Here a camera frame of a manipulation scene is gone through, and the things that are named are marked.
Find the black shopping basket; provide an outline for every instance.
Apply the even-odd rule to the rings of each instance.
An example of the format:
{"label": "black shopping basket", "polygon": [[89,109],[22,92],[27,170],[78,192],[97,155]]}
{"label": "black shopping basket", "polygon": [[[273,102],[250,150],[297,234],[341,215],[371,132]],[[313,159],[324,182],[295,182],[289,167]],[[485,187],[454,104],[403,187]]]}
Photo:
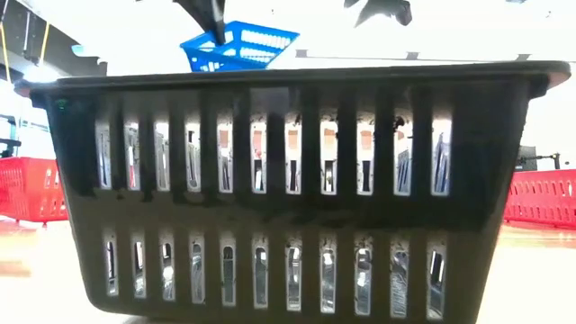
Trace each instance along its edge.
{"label": "black shopping basket", "polygon": [[514,62],[77,78],[31,98],[96,307],[460,324],[481,304],[528,101],[569,74]]}

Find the floor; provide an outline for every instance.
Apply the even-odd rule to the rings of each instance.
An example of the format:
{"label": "floor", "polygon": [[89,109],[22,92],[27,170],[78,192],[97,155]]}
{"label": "floor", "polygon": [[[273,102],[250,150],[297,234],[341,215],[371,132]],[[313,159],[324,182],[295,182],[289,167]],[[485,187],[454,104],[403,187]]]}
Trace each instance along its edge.
{"label": "floor", "polygon": [[[573,323],[575,293],[576,231],[505,224],[477,323]],[[0,323],[47,321],[151,323],[92,307],[66,222],[42,229],[0,220]]]}

